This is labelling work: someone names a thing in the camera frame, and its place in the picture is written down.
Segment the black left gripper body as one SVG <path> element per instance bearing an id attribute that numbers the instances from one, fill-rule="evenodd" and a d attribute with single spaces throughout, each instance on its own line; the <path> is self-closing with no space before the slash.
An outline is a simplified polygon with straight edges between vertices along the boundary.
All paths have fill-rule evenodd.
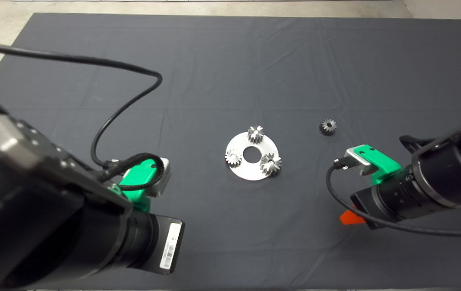
<path id="1" fill-rule="evenodd" d="M 166 276 L 175 271 L 186 224 L 158 214 L 150 218 L 152 241 L 145 255 L 144 271 Z"/>

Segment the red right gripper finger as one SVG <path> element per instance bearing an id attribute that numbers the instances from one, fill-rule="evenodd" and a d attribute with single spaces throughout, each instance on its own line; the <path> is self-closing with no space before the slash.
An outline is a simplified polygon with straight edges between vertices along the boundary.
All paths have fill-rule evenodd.
<path id="1" fill-rule="evenodd" d="M 346 210 L 340 215 L 340 221 L 343 225 L 365 224 L 366 220 L 351 210 Z"/>

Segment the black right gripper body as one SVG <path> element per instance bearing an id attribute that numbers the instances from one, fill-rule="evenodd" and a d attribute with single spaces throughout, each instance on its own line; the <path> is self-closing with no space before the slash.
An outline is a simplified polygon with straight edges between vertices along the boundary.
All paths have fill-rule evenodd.
<path id="1" fill-rule="evenodd" d="M 378 188 L 365 188 L 350 196 L 355 208 L 384 221 L 391 221 L 391 214 L 382 203 Z"/>

